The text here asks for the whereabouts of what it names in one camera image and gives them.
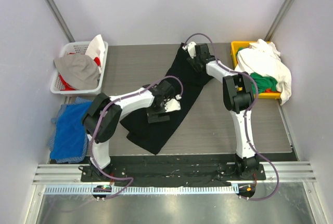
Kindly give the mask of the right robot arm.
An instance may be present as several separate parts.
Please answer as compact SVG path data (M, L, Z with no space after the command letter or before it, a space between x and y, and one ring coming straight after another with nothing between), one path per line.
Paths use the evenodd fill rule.
M260 165L251 126L249 107L254 102L254 94L250 80L216 60L207 44L190 42L183 50L188 52L187 61L195 71L206 72L222 83L223 103L232 116L236 134L235 174L242 180L250 178Z

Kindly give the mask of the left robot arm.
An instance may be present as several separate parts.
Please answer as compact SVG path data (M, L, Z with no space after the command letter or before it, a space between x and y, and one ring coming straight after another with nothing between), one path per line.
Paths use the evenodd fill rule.
M171 112L181 109L180 99L181 96L176 94L173 86L166 80L120 96L98 94L82 118L88 136L93 176L100 182L110 178L109 142L124 117L136 110L145 109L148 123L168 121Z

